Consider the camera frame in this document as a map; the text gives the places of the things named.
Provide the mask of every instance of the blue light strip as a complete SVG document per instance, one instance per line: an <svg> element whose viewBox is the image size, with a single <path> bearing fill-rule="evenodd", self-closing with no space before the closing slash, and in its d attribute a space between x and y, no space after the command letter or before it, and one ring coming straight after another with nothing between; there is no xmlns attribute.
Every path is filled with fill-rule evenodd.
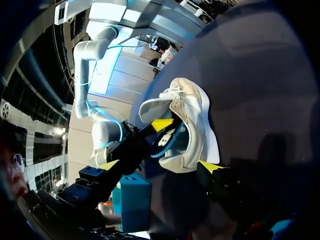
<svg viewBox="0 0 320 240"><path fill-rule="evenodd" d="M122 141L122 137L123 137L123 130L122 130L122 127L121 127L121 125L120 125L120 123L119 123L118 121L113 121L113 122L117 123L117 124L118 124L118 126L119 126L119 128L120 128L120 140L119 140L119 142L121 142L121 141Z"/></svg>

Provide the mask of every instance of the ceiling beam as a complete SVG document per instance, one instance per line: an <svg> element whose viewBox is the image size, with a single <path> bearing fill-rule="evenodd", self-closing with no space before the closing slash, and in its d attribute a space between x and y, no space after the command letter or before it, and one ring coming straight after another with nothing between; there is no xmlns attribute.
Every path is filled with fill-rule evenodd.
<svg viewBox="0 0 320 240"><path fill-rule="evenodd" d="M49 108L51 108L56 114L60 115L64 120L68 121L68 119L57 109L55 109L50 103L47 102L38 92L37 90L31 85L31 83L28 81L24 73L21 71L20 67L16 67L17 72L20 74L23 81L28 85L28 87L35 93L35 95L40 98Z"/></svg>

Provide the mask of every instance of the wall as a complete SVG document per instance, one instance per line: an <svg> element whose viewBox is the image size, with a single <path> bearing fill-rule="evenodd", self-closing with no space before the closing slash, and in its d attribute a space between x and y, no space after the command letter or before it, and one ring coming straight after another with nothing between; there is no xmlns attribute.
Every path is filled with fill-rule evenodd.
<svg viewBox="0 0 320 240"><path fill-rule="evenodd" d="M147 57L142 57L141 52L143 53L144 50L140 53L134 52L122 50L112 72L106 94L88 95L89 100L96 100L99 106L114 109L127 119L130 117L132 104L154 78L153 68L148 65L148 58L153 58L154 55L149 54ZM92 126L93 122L89 117L77 118L73 105L68 135L70 184L79 177L78 171L88 164L93 152Z"/></svg>

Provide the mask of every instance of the shoe sole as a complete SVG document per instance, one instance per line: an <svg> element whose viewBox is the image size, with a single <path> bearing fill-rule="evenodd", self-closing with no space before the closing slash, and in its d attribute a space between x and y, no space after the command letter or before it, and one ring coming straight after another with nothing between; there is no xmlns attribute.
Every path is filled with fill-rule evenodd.
<svg viewBox="0 0 320 240"><path fill-rule="evenodd" d="M197 84L192 82L201 95L201 113L202 113L202 120L204 124L204 133L206 136L206 148L207 148L207 156L206 159L203 159L203 161L211 164L218 164L220 163L220 155L219 155L219 148L218 148L218 142L216 135L214 131L210 127L209 123L209 106L210 106L210 100L206 92L199 87Z"/></svg>

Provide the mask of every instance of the blue box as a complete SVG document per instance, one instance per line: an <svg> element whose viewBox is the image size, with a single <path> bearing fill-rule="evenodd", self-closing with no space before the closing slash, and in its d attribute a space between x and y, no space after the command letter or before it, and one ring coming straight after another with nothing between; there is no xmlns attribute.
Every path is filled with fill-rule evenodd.
<svg viewBox="0 0 320 240"><path fill-rule="evenodd" d="M150 228L151 184L137 174L123 176L121 187L112 191L115 214L121 214L124 233L148 231Z"/></svg>

